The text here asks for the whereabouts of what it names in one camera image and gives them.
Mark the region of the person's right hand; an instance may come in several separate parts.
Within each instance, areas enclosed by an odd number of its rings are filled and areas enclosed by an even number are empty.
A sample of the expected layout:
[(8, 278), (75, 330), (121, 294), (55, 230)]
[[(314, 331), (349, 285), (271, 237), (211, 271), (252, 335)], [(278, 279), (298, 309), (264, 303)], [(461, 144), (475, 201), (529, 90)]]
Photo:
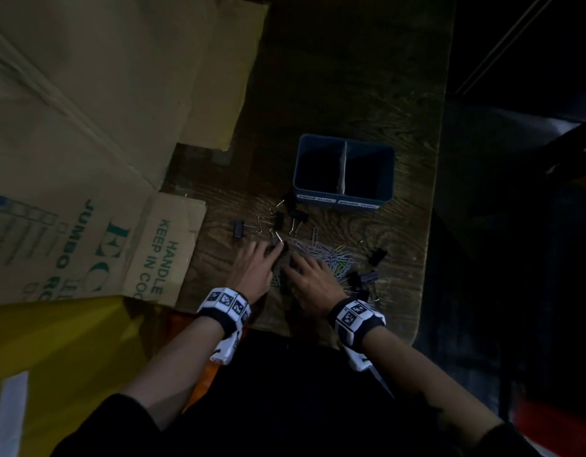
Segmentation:
[(337, 282), (331, 270), (327, 267), (327, 283), (316, 286), (296, 286), (292, 284), (292, 294), (302, 309), (320, 318), (327, 318), (330, 310), (341, 300), (347, 299), (343, 287)]

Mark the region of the person's left hand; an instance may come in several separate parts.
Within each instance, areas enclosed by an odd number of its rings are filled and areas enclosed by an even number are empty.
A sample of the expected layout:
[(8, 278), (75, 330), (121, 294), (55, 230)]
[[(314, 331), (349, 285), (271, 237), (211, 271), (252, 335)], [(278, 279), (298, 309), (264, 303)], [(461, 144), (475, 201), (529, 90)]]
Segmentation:
[(273, 271), (263, 266), (244, 267), (240, 262), (240, 250), (224, 286), (238, 292), (252, 306), (270, 289)]

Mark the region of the person's right forearm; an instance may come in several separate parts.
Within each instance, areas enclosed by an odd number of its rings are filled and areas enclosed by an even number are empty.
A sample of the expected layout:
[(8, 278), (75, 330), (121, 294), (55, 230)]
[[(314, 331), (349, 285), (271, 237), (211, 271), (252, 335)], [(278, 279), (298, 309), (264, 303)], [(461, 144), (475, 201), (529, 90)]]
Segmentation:
[(380, 373), (411, 397), (422, 395), (439, 413), (441, 428), (464, 450), (504, 422), (425, 355), (386, 327), (372, 329), (362, 341)]

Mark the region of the person's left forearm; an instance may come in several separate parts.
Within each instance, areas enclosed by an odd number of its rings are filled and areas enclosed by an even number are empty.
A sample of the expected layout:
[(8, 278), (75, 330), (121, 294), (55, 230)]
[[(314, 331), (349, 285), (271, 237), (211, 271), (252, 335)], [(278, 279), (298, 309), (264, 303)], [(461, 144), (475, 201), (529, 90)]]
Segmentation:
[(122, 394), (138, 402), (165, 430), (183, 412), (223, 335), (217, 321), (197, 318), (149, 361)]

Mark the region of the pile of metal paper clips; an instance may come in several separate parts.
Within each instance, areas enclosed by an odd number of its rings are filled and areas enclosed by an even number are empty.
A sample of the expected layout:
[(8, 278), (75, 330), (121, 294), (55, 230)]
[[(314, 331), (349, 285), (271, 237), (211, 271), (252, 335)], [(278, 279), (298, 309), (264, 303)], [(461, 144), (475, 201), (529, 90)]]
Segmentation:
[(319, 239), (319, 228), (312, 229), (310, 240), (290, 238), (286, 241), (287, 248), (301, 255), (310, 256), (314, 260), (324, 261), (331, 270), (338, 283), (343, 283), (347, 275), (352, 271), (356, 261), (346, 251), (344, 245), (331, 247), (322, 243)]

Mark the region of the checkered marker left wristband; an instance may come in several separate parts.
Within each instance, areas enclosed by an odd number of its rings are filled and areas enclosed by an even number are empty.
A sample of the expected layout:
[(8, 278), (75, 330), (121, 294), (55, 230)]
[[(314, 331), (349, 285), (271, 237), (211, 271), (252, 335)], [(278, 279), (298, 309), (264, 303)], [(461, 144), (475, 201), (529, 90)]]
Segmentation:
[(250, 316), (251, 306), (242, 293), (227, 287), (210, 291), (198, 308), (197, 317), (216, 321), (224, 331), (223, 338), (210, 357), (211, 361), (222, 366), (231, 362)]

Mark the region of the checkered marker wristband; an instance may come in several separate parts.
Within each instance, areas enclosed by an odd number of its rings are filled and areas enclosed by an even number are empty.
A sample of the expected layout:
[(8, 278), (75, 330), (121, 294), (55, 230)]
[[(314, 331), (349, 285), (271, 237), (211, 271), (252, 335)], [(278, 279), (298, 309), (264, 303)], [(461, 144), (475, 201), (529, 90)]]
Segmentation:
[(242, 293), (227, 287), (210, 291), (198, 308), (197, 317), (216, 321), (224, 331), (223, 338), (210, 357), (211, 361), (222, 366), (231, 362), (250, 316), (251, 306)]
[(362, 351), (362, 341), (376, 327), (386, 326), (386, 319), (363, 300), (343, 299), (328, 313), (327, 322), (335, 331), (353, 370), (364, 372), (373, 366)]

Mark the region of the checkered marker right wristband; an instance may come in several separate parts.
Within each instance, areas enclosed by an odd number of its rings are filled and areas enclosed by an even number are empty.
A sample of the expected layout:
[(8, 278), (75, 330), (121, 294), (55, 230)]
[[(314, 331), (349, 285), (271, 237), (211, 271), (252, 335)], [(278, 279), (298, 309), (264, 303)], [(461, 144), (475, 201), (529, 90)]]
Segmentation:
[(373, 366), (362, 351), (362, 341), (376, 327), (386, 326), (386, 319), (363, 300), (343, 299), (328, 313), (327, 322), (335, 331), (353, 370), (364, 372)]

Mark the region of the scatter of black binder clips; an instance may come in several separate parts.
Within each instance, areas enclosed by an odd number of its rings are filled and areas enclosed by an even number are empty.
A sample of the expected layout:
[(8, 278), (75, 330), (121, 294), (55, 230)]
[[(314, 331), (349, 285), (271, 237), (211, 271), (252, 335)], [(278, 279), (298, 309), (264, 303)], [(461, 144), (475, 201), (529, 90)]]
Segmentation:
[[(310, 215), (307, 211), (297, 207), (295, 196), (288, 192), (281, 201), (269, 210), (267, 215), (259, 215), (257, 224), (251, 225), (245, 223), (241, 219), (233, 221), (233, 238), (241, 239), (244, 236), (246, 229), (253, 230), (257, 234), (261, 234), (262, 225), (269, 225), (268, 232), (272, 238), (273, 244), (278, 242), (284, 243), (283, 253), (287, 253), (288, 249), (286, 241), (290, 238), (296, 238), (298, 230), (303, 225), (308, 225)], [(387, 251), (382, 248), (377, 248), (367, 256), (367, 264), (372, 269), (364, 274), (359, 274), (358, 271), (352, 270), (347, 275), (345, 281), (348, 285), (346, 290), (350, 291), (352, 295), (357, 296), (363, 301), (370, 301), (370, 292), (364, 288), (364, 284), (374, 283), (379, 278), (379, 273), (375, 269), (387, 256)]]

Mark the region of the blue two-compartment organiser box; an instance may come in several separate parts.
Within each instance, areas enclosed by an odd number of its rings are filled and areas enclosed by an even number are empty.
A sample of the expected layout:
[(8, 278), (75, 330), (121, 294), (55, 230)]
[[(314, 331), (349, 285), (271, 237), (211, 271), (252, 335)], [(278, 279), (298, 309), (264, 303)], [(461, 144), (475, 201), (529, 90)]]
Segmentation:
[(299, 202), (374, 211), (393, 198), (395, 149), (344, 137), (301, 135), (292, 180)]

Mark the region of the person's black clothing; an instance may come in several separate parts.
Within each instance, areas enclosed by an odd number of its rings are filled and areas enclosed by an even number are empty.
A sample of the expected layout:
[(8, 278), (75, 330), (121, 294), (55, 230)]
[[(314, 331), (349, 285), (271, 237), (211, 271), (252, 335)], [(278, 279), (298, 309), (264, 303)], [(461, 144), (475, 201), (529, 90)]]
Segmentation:
[(341, 352), (250, 331), (209, 391), (165, 430), (118, 393), (50, 457), (542, 457), (506, 422), (462, 449), (422, 395), (374, 367), (390, 394)]

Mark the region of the orange object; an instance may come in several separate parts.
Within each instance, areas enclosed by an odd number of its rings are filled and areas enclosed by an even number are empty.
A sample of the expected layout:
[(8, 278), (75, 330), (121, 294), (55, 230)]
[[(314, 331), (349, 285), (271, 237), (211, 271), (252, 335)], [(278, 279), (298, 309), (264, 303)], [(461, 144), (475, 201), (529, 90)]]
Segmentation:
[[(192, 322), (196, 319), (196, 315), (190, 315), (179, 312), (171, 312), (167, 316), (167, 323), (164, 335), (164, 341), (168, 344), (170, 341), (175, 339), (181, 332), (183, 332)], [(214, 378), (219, 369), (225, 364), (221, 361), (209, 360), (198, 378), (197, 383), (193, 386), (187, 402), (183, 407), (183, 412), (189, 409), (192, 405), (196, 404), (206, 393), (209, 391), (210, 386), (213, 384)]]

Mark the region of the plain cardboard sheet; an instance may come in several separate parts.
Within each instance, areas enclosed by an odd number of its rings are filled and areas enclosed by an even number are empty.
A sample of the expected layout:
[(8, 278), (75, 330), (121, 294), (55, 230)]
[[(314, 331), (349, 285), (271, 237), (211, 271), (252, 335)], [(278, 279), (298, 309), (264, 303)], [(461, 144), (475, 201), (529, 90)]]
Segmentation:
[(179, 144), (229, 149), (245, 103), (267, 13), (267, 4), (247, 0), (226, 0), (218, 7)]

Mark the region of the large printed cardboard box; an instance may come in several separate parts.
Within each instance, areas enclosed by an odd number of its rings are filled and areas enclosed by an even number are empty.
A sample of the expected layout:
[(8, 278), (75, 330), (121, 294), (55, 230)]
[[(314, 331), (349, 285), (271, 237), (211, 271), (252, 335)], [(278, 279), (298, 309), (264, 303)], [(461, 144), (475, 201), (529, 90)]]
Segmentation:
[(222, 0), (0, 0), (0, 305), (117, 295)]

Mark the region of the yellow box with white tape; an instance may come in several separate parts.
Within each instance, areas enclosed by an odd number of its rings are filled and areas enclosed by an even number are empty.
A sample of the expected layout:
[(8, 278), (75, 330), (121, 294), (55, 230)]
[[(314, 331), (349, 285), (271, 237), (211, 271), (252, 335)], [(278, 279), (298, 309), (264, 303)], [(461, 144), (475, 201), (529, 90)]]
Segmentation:
[(122, 297), (0, 306), (0, 457), (48, 457), (146, 364), (161, 315)]

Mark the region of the red object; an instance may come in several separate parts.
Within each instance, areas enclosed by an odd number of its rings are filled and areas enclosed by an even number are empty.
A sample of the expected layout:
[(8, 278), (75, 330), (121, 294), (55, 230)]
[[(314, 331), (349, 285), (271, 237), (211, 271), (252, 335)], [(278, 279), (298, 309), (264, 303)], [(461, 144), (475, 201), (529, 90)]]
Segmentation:
[(586, 457), (586, 420), (559, 407), (520, 399), (513, 413), (517, 430), (555, 457)]

